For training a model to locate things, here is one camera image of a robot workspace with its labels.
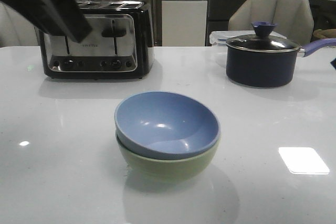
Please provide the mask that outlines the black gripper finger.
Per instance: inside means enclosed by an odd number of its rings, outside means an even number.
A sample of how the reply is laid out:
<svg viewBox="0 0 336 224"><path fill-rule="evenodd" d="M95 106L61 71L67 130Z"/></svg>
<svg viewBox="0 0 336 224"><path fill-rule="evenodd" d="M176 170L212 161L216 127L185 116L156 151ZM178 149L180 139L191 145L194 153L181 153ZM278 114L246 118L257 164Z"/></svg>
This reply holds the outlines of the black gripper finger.
<svg viewBox="0 0 336 224"><path fill-rule="evenodd" d="M30 23L52 36L82 42L92 31L75 0L1 0Z"/></svg>

